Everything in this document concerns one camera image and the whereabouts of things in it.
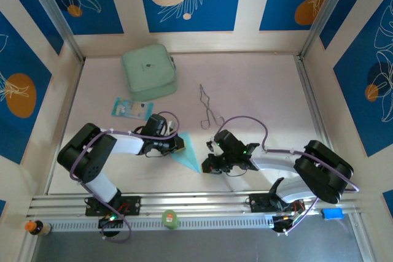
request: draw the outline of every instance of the blue block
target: blue block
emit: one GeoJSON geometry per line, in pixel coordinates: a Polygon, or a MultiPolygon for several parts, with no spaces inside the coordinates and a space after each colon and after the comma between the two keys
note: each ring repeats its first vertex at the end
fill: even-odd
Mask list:
{"type": "Polygon", "coordinates": [[[344,219],[343,210],[340,208],[335,209],[322,209],[322,216],[325,220],[344,219]]]}

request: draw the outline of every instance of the white wall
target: white wall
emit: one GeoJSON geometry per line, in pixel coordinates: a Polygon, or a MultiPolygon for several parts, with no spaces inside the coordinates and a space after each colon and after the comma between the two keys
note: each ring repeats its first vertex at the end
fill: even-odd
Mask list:
{"type": "Polygon", "coordinates": [[[383,0],[358,0],[326,51],[318,40],[305,64],[333,145],[354,168],[377,261],[392,261],[393,221],[382,193],[393,189],[393,145],[367,158],[333,67],[383,0]]]}
{"type": "Polygon", "coordinates": [[[149,33],[142,0],[114,0],[124,34],[85,35],[76,39],[86,56],[121,55],[162,43],[170,52],[263,50],[299,52],[308,31],[260,32],[267,0],[239,0],[233,32],[149,33]]]}
{"type": "Polygon", "coordinates": [[[0,11],[52,73],[21,165],[0,156],[0,199],[7,201],[0,222],[0,260],[16,261],[31,197],[41,192],[47,178],[60,140],[58,120],[64,121],[80,66],[66,45],[60,56],[55,53],[19,0],[1,0],[0,11]]]}

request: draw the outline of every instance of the small green container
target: small green container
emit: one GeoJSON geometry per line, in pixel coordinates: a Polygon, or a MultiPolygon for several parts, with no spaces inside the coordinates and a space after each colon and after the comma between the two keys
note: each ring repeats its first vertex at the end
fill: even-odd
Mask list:
{"type": "Polygon", "coordinates": [[[150,101],[177,90],[176,67],[162,44],[127,52],[122,56],[122,66],[135,101],[150,101]]]}
{"type": "Polygon", "coordinates": [[[169,229],[175,229],[179,226],[179,218],[173,210],[166,210],[162,214],[162,222],[169,229]]]}

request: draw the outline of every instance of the gray floor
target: gray floor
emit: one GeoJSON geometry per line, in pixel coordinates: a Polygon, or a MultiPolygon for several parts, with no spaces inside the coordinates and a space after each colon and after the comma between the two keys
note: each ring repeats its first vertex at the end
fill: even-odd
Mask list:
{"type": "Polygon", "coordinates": [[[99,233],[51,233],[40,237],[33,261],[362,261],[349,218],[309,216],[288,237],[270,229],[135,231],[126,244],[99,233]]]}

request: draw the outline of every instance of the metal tongs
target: metal tongs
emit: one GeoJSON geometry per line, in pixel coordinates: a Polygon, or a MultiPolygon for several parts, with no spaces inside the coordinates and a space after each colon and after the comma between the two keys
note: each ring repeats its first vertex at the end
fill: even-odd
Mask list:
{"type": "Polygon", "coordinates": [[[202,127],[202,129],[209,129],[210,126],[211,126],[209,113],[210,113],[211,117],[213,118],[214,123],[215,123],[216,125],[218,125],[218,126],[222,126],[223,123],[224,123],[224,121],[225,121],[224,118],[221,117],[221,116],[216,117],[216,116],[214,115],[214,113],[213,113],[213,111],[210,109],[210,105],[209,105],[210,97],[206,94],[206,92],[204,92],[204,89],[203,89],[203,87],[202,87],[202,84],[199,84],[199,88],[200,88],[200,91],[201,91],[201,98],[200,98],[200,101],[203,103],[203,105],[204,105],[205,108],[206,108],[206,116],[207,116],[207,119],[206,119],[206,120],[202,120],[202,121],[201,121],[201,127],[202,127]]]}

